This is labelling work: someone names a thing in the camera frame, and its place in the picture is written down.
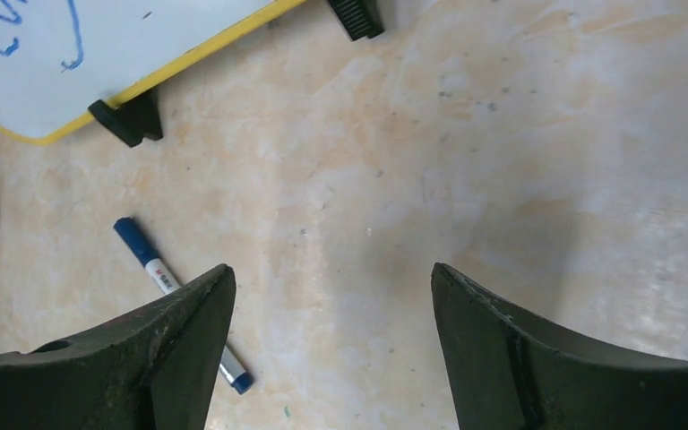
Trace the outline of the yellow-framed whiteboard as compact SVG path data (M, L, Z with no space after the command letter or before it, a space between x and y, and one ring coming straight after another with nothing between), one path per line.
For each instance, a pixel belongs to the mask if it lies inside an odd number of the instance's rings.
M0 1L0 131L49 145L90 122L159 140L153 89L292 1Z

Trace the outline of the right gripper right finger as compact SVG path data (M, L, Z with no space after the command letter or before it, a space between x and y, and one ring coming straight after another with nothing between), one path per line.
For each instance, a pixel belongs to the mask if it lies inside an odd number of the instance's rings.
M434 318L462 429L688 429L688 361L567 329L444 263Z

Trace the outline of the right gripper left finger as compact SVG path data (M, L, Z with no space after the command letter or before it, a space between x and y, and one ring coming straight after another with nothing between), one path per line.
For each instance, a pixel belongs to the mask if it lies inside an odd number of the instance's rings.
M0 354L0 429L202 429L233 314L221 264L30 353Z

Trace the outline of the whiteboard marker pen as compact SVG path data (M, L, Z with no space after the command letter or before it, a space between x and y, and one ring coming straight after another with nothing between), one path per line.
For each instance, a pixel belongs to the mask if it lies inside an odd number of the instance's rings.
M159 259L150 261L143 268L165 295L182 287L161 256ZM247 393L254 386L253 375L244 367L229 345L223 348L219 373L239 395Z

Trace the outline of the blue marker cap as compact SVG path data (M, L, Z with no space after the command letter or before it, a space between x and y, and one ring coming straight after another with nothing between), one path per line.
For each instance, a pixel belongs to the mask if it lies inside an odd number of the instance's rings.
M118 219L113 229L143 267L150 261L160 258L158 251L143 233L135 219L130 217Z

